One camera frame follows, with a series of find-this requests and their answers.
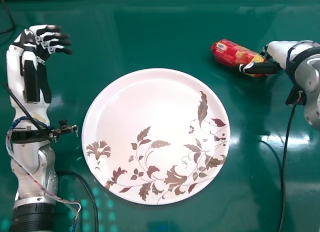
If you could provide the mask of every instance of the robotic hand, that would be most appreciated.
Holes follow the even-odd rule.
[[[11,151],[15,158],[11,160],[11,168],[18,179],[18,190],[10,232],[52,230],[58,179],[54,167],[55,153],[50,142],[56,141],[59,135],[78,132],[78,127],[68,126],[67,121],[60,121],[57,130],[50,128],[47,116],[52,98],[45,61],[55,52],[72,54],[65,47],[71,45],[66,40],[69,35],[61,34],[60,30],[54,25],[32,26],[17,37],[6,53],[8,86],[14,95],[10,98],[15,109],[14,121],[26,118],[16,102],[18,100],[42,125],[40,131],[39,126],[23,119],[11,134]]]
[[[320,131],[320,44],[313,41],[272,41],[264,46],[261,55],[267,60],[273,59],[273,62],[240,65],[239,70],[252,74],[275,74],[284,69],[293,83],[286,105],[303,105],[305,119]]]

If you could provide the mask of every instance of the green table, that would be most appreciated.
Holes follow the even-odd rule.
[[[90,174],[80,137],[66,135],[53,143],[56,170],[78,172],[90,184],[100,232],[277,231],[279,166],[290,114],[285,100],[292,84],[284,74],[254,79],[232,73],[215,64],[210,46],[222,38],[255,51],[273,40],[320,41],[320,0],[15,0],[8,6],[18,26],[0,36],[0,81],[7,80],[6,50],[22,29],[59,24],[72,37],[73,56],[57,54],[47,62],[52,125],[67,119],[81,129],[103,88],[129,72],[151,67],[200,79],[228,113],[231,145],[221,172],[200,193],[166,206],[137,205],[106,191]],[[4,29],[3,7],[0,15]],[[7,231],[18,185],[4,145],[14,117],[4,89],[0,105],[0,228]],[[319,145],[319,133],[298,108],[286,166],[286,232],[319,231]],[[92,232],[93,209],[81,184],[60,178],[59,195],[81,201],[78,231]],[[68,231],[71,225],[72,214],[57,205],[55,231]]]

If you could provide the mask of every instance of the brown leaf pattern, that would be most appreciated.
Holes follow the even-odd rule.
[[[146,174],[149,176],[149,178],[151,179],[151,175],[153,172],[156,171],[160,171],[159,168],[155,167],[155,166],[149,166],[148,171],[146,172]]]
[[[136,137],[136,139],[139,141],[142,141],[144,139],[144,137],[146,137],[148,135],[150,127],[144,129],[143,131],[140,132],[140,134]]]
[[[174,190],[174,193],[175,193],[176,196],[178,196],[178,195],[184,194],[185,191],[181,191],[181,190],[180,190],[180,186],[178,186],[178,187]]]
[[[196,145],[197,145],[200,149],[202,149],[200,141],[199,141],[198,139],[196,139],[195,141],[196,141]]]
[[[225,160],[226,160],[226,156],[225,155],[221,155],[222,156],[222,160],[218,160],[217,158],[213,158],[211,156],[205,155],[205,167],[208,170],[209,168],[213,168],[213,167],[217,167],[218,165],[222,165]]]
[[[205,173],[203,173],[203,172],[200,172],[200,173],[199,173],[199,177],[200,177],[200,178],[203,178],[203,177],[206,177],[206,176],[207,176],[207,174],[205,174]]]
[[[133,150],[136,150],[138,148],[138,145],[136,143],[131,143],[131,145]]]
[[[197,172],[194,172],[192,174],[192,177],[193,177],[193,180],[195,181],[197,178],[198,178],[198,173]]]
[[[192,185],[189,186],[189,189],[188,189],[188,193],[190,194],[190,192],[195,188],[197,183],[194,183]]]
[[[187,147],[188,149],[190,149],[193,152],[200,152],[201,151],[199,147],[194,146],[194,145],[183,145],[183,146]]]
[[[170,171],[166,172],[167,178],[164,180],[164,183],[169,184],[169,191],[172,191],[174,187],[181,186],[187,180],[187,176],[176,173],[175,167],[176,166],[172,166]]]
[[[206,116],[208,115],[208,105],[207,105],[207,98],[206,95],[201,91],[201,101],[200,104],[198,106],[198,120],[199,120],[199,125],[201,127],[202,122],[204,121],[204,119],[206,118]],[[214,123],[216,124],[216,126],[218,127],[223,127],[226,124],[221,120],[221,119],[212,119],[214,121]],[[141,145],[147,144],[152,142],[152,140],[150,139],[145,139],[146,136],[148,136],[150,130],[150,126],[147,127],[146,129],[142,130],[138,136],[137,136],[137,143],[131,143],[132,149],[135,150],[137,153],[138,148]],[[214,135],[214,140],[215,141],[220,141],[220,140],[225,140],[225,137],[218,137],[216,135]],[[201,156],[201,154],[203,153],[203,155],[205,156],[205,160],[204,160],[204,166],[198,166],[195,168],[194,172],[192,173],[192,178],[193,181],[199,180],[199,178],[205,178],[208,175],[206,173],[204,173],[206,170],[208,170],[209,168],[213,168],[213,167],[217,167],[218,165],[222,165],[225,162],[226,157],[224,155],[222,156],[222,159],[219,160],[217,158],[213,158],[212,156],[207,155],[207,153],[210,150],[206,151],[206,146],[208,146],[208,144],[205,144],[205,142],[207,142],[208,139],[195,139],[195,143],[196,145],[191,145],[191,144],[186,144],[184,145],[184,147],[187,147],[189,150],[191,150],[192,152],[194,152],[193,155],[193,160],[195,163],[198,164],[198,160]],[[166,141],[162,141],[162,140],[156,140],[153,141],[151,143],[151,145],[149,146],[148,150],[145,152],[145,155],[139,155],[136,154],[134,156],[130,156],[129,157],[129,162],[133,161],[134,158],[137,159],[137,161],[142,160],[145,156],[146,158],[147,155],[149,155],[150,153],[152,153],[153,151],[150,150],[150,148],[161,148],[164,146],[169,146],[170,143],[166,142]],[[109,157],[110,154],[110,147],[107,145],[107,143],[105,141],[101,141],[99,142],[93,142],[92,144],[88,145],[87,147],[87,153],[88,155],[90,154],[94,154],[96,156],[96,158],[99,158],[101,155],[106,155],[107,157]],[[147,161],[146,158],[144,159],[144,164],[147,167]],[[148,175],[148,177],[151,179],[151,181],[148,181],[144,184],[142,184],[141,186],[139,186],[139,193],[138,195],[141,197],[141,199],[143,201],[147,200],[147,197],[150,194],[150,191],[154,194],[154,195],[160,195],[165,191],[165,189],[159,190],[156,187],[155,182],[158,181],[159,179],[155,177],[155,179],[152,179],[152,174],[154,172],[159,172],[160,169],[156,166],[149,166],[147,167],[146,170],[146,174]],[[114,184],[117,183],[117,179],[119,178],[120,175],[127,173],[126,170],[121,169],[121,167],[119,167],[117,170],[114,170],[112,173],[112,178],[111,180],[108,180],[105,184],[105,187],[109,190],[111,186],[113,186]],[[136,168],[133,172],[134,174],[131,176],[131,180],[144,180],[143,176],[144,176],[144,172],[140,171]],[[176,172],[176,165],[172,166],[172,168],[170,170],[168,170],[166,172],[167,177],[164,179],[164,183],[166,185],[168,185],[168,191],[169,192],[174,192],[174,194],[176,196],[182,195],[185,193],[185,191],[182,189],[184,183],[187,181],[187,176],[185,175],[180,175]],[[190,185],[188,187],[188,193],[190,194],[193,189],[195,188],[195,186],[198,184],[194,183],[192,185]],[[119,193],[126,193],[127,191],[129,191],[132,188],[132,186],[124,186],[124,188],[122,188],[122,190],[118,191]]]
[[[152,185],[152,192],[155,194],[155,195],[158,195],[158,194],[161,194],[164,190],[160,191],[156,188],[155,184]]]
[[[151,148],[160,148],[163,146],[169,146],[170,143],[166,142],[166,141],[153,141],[153,143],[151,144]]]
[[[218,126],[218,127],[222,127],[222,126],[226,125],[222,120],[220,120],[218,118],[216,118],[216,119],[212,118],[212,120],[215,122],[216,126]]]
[[[127,171],[125,170],[122,170],[121,167],[118,168],[117,171],[113,171],[112,175],[113,177],[111,178],[113,182],[117,183],[117,179],[120,175],[124,174],[124,173],[127,173]]]
[[[151,182],[149,183],[145,183],[141,186],[140,190],[139,190],[139,195],[141,197],[141,199],[143,199],[144,201],[146,201],[147,196],[149,195],[149,191],[151,189]]]
[[[107,181],[106,184],[104,185],[104,187],[107,189],[107,190],[110,190],[110,186],[113,186],[114,185],[114,182],[113,181]]]
[[[201,92],[201,101],[200,101],[200,105],[198,106],[198,120],[199,120],[199,125],[201,127],[201,123],[202,121],[205,119],[205,117],[207,116],[207,110],[208,110],[208,105],[207,105],[207,98],[206,95]]]
[[[194,161],[195,163],[198,163],[198,158],[200,157],[200,155],[201,155],[200,152],[199,152],[199,153],[195,153],[195,154],[193,155],[193,161]]]
[[[130,190],[131,187],[126,187],[126,188],[123,188],[121,191],[119,191],[119,193],[125,193],[127,192],[128,190]]]
[[[140,142],[140,145],[143,145],[143,144],[146,144],[146,143],[149,143],[149,142],[151,142],[151,140],[145,139],[145,140],[142,140],[142,141]]]
[[[111,148],[107,145],[108,144],[105,141],[100,141],[100,145],[99,142],[94,141],[92,144],[86,146],[86,149],[88,150],[86,154],[88,156],[94,154],[97,162],[102,155],[105,155],[107,158],[109,158],[111,155]]]

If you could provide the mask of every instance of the colorful wire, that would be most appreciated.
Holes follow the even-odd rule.
[[[24,172],[40,187],[40,189],[46,194],[48,195],[50,198],[52,198],[53,200],[57,201],[57,202],[60,202],[60,203],[63,203],[65,206],[67,206],[70,210],[74,211],[75,212],[75,219],[74,219],[74,223],[73,223],[73,226],[72,226],[72,231],[75,231],[76,230],[76,226],[77,226],[77,220],[79,218],[79,213],[80,213],[80,210],[81,210],[81,205],[78,201],[68,201],[68,200],[65,200],[65,199],[62,199],[58,196],[56,196],[55,194],[47,191],[37,180],[36,178],[29,172],[29,170],[15,157],[14,155],[14,152],[12,150],[12,146],[11,146],[11,136],[12,136],[12,132],[13,132],[13,129],[20,123],[20,121],[22,120],[29,120],[28,117],[24,116],[24,117],[20,117],[18,119],[16,119],[15,121],[13,121],[10,129],[8,130],[7,132],[7,135],[6,135],[6,138],[5,138],[5,147],[6,147],[6,150],[9,154],[9,156],[18,164],[19,167],[21,167]],[[34,120],[36,120],[36,122],[45,127],[46,129],[49,129],[49,127],[38,121],[37,119],[34,118]],[[71,205],[78,205],[78,209],[76,210],[75,208],[73,208]]]

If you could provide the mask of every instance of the wire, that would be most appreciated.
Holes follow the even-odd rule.
[[[282,193],[282,213],[281,219],[278,227],[278,232],[281,232],[282,227],[284,225],[285,220],[285,213],[286,213],[286,184],[285,184],[285,172],[286,172],[286,158],[287,158],[287,150],[288,150],[288,140],[289,140],[289,133],[291,129],[292,120],[295,115],[297,104],[293,105],[291,110],[288,126],[286,128],[286,135],[285,135],[285,143],[284,143],[284,150],[283,150],[283,159],[282,159],[282,170],[281,170],[281,193]]]
[[[12,123],[12,126],[10,127],[10,129],[7,132],[7,135],[5,137],[5,147],[6,150],[9,154],[9,156],[18,164],[19,167],[21,167],[24,172],[40,187],[40,189],[46,194],[48,195],[50,198],[52,198],[53,200],[63,203],[65,204],[65,206],[67,206],[69,209],[71,209],[72,211],[75,211],[75,220],[78,219],[79,216],[79,212],[81,210],[81,205],[78,201],[68,201],[68,200],[64,200],[58,196],[56,196],[55,194],[47,191],[38,181],[37,179],[32,175],[32,173],[15,157],[14,152],[12,150],[12,146],[11,146],[11,135],[13,132],[13,129],[18,125],[18,123],[21,121],[21,118],[18,118],[17,120],[15,120]],[[71,207],[70,205],[72,204],[76,204],[78,205],[78,210],[75,210],[73,207]]]
[[[78,219],[80,210],[81,210],[81,205],[78,201],[68,201],[68,200],[64,200],[58,196],[56,196],[55,194],[47,191],[37,180],[36,178],[29,172],[29,170],[15,157],[14,152],[12,150],[12,145],[11,145],[11,136],[13,133],[14,128],[20,123],[20,121],[22,120],[30,120],[35,127],[37,127],[37,129],[39,129],[39,131],[41,131],[41,133],[44,135],[44,137],[49,140],[52,141],[52,139],[45,133],[45,131],[41,128],[41,126],[43,126],[46,129],[49,129],[49,127],[44,124],[44,123],[39,123],[37,122],[35,118],[33,118],[28,111],[25,109],[25,107],[20,103],[20,101],[16,98],[16,96],[14,95],[14,93],[10,90],[10,88],[8,87],[8,85],[6,85],[4,82],[2,83],[2,85],[5,87],[5,89],[7,90],[7,92],[9,93],[9,95],[11,96],[11,98],[15,101],[15,103],[19,106],[19,108],[26,114],[25,117],[20,117],[18,119],[16,119],[15,121],[13,121],[10,129],[7,132],[7,135],[5,137],[5,147],[6,150],[9,154],[9,156],[18,164],[19,167],[21,167],[24,172],[40,187],[40,189],[45,193],[45,195],[49,196],[50,198],[52,198],[53,200],[63,203],[65,206],[67,206],[70,210],[75,212],[75,223],[73,224],[74,226],[77,225],[76,221]],[[78,209],[75,210],[71,205],[72,204],[76,204],[78,205]]]
[[[25,109],[25,107],[21,104],[21,102],[18,100],[18,98],[14,95],[14,93],[11,91],[11,89],[8,87],[7,84],[5,84],[4,82],[2,83],[2,85],[4,86],[4,88],[6,89],[6,91],[9,93],[9,95],[11,96],[11,98],[14,100],[14,102],[19,106],[19,108],[21,109],[21,111],[24,112],[24,114],[29,118],[29,120],[34,124],[34,126],[44,135],[44,137],[49,140],[52,141],[53,138],[50,138],[49,135],[41,128],[41,126],[34,120],[34,118],[28,113],[28,111]]]
[[[90,197],[90,200],[92,202],[92,205],[93,205],[93,213],[94,213],[94,231],[95,232],[99,232],[99,221],[98,221],[98,208],[97,208],[97,205],[96,205],[96,202],[95,202],[95,199],[94,197],[92,196],[92,192],[90,190],[90,186],[87,184],[87,182],[85,181],[85,179],[75,173],[75,172],[71,172],[71,171],[59,171],[57,172],[58,175],[66,175],[66,176],[74,176],[76,177],[80,182],[81,184],[83,185],[85,191],[87,192],[88,196]]]
[[[15,21],[14,21],[12,15],[11,15],[11,13],[10,13],[8,7],[7,7],[7,4],[5,3],[5,0],[1,0],[1,1],[2,1],[3,5],[4,5],[4,8],[5,8],[8,16],[9,16],[9,19],[10,19],[10,21],[11,21],[11,27],[10,27],[9,29],[4,30],[4,31],[0,31],[0,34],[5,34],[5,33],[7,33],[7,32],[13,31],[13,30],[16,28],[16,24],[15,24]]]

